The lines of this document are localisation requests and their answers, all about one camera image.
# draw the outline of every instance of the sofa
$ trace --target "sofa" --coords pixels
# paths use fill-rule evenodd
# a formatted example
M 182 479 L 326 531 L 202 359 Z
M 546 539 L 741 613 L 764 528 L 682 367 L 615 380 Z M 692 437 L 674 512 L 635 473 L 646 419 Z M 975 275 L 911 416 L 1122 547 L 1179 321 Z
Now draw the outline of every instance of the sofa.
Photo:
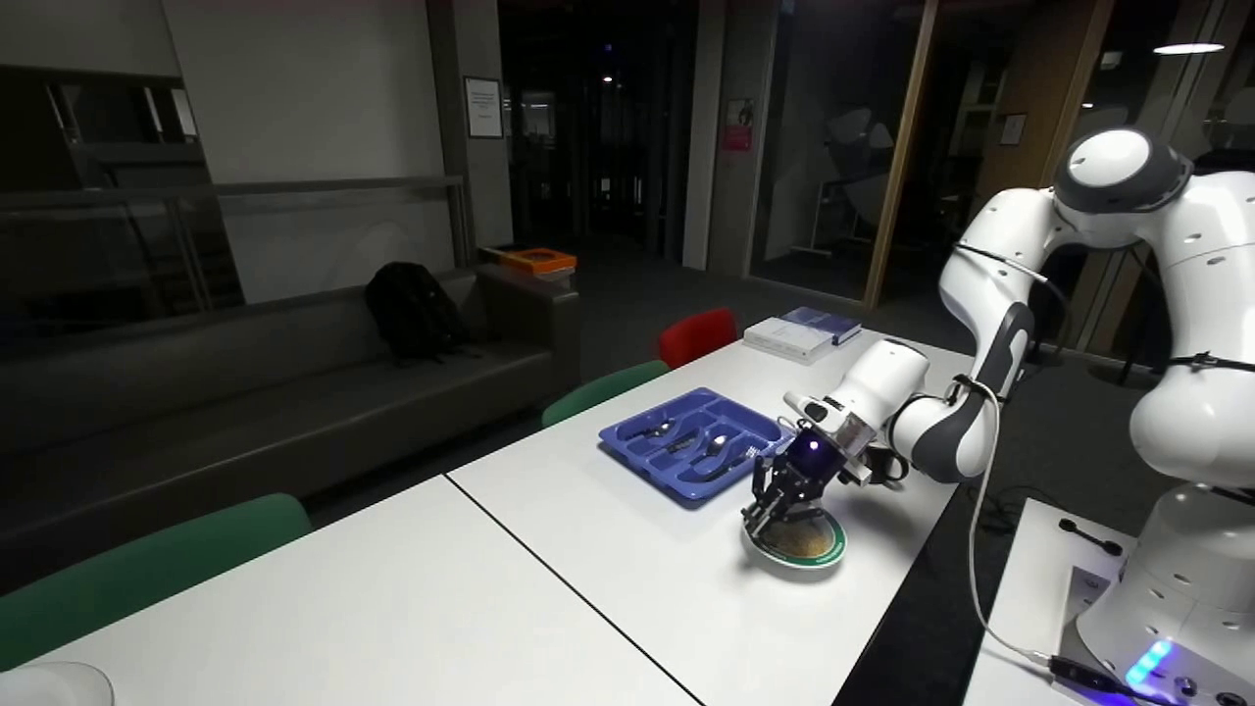
M 363 290 L 0 354 L 0 594 L 256 495 L 309 500 L 576 384 L 580 295 L 443 275 L 473 341 L 398 363 Z

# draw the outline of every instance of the black backpack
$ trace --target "black backpack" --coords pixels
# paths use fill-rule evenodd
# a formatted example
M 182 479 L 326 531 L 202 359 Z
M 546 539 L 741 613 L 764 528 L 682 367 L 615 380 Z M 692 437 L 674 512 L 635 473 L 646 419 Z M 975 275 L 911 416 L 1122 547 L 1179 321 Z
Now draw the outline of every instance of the black backpack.
M 469 341 L 456 303 L 422 263 L 390 263 L 364 286 L 364 311 L 398 359 L 441 359 Z

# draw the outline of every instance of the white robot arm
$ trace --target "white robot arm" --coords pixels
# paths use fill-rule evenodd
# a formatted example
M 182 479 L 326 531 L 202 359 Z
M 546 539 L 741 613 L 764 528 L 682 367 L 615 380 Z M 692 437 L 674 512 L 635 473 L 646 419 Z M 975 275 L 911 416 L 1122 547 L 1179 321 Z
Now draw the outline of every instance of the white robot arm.
M 835 392 L 802 405 L 802 437 L 772 482 L 758 477 L 747 533 L 822 500 L 880 427 L 941 482 L 988 477 L 1001 402 L 1035 338 L 1029 295 L 1062 243 L 1155 248 L 1175 363 L 1135 409 L 1130 437 L 1155 473 L 1196 482 L 1156 503 L 1122 582 L 1080 616 L 1080 635 L 1135 690 L 1188 688 L 1188 697 L 1255 706 L 1255 177 L 1188 177 L 1179 152 L 1135 129 L 1084 143 L 1054 190 L 988 202 L 941 270 L 941 303 L 978 341 L 975 372 L 950 402 L 929 402 L 918 397 L 926 367 L 905 344 L 867 348 Z

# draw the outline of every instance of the light fixture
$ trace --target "light fixture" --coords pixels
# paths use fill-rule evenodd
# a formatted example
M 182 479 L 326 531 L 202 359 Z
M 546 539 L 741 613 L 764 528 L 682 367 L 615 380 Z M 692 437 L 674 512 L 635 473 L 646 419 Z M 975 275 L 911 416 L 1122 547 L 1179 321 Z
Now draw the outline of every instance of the light fixture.
M 1162 42 L 1155 54 L 1219 54 L 1224 42 Z

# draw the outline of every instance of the green cushion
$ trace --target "green cushion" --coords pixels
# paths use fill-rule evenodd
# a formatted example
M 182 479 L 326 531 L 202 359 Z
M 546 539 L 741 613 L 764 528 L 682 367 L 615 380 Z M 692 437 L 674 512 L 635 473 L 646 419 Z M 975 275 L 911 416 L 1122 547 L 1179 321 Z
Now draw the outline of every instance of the green cushion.
M 0 673 L 141 613 L 309 531 L 304 503 L 266 495 L 107 551 L 0 597 Z
M 656 380 L 656 377 L 662 377 L 662 372 L 669 372 L 662 363 L 644 363 L 644 367 L 632 367 L 632 368 L 615 368 L 615 372 L 609 372 L 609 377 L 598 377 L 598 380 L 567 392 L 561 402 L 555 402 L 555 405 L 541 412 L 541 424 L 555 427 L 555 424 L 561 424 L 561 419 L 569 419 L 569 416 L 580 416 L 584 409 L 598 409 L 598 405 L 603 405 L 603 402 L 612 402 L 612 397 L 626 397 L 628 388 L 646 384 L 646 380 Z

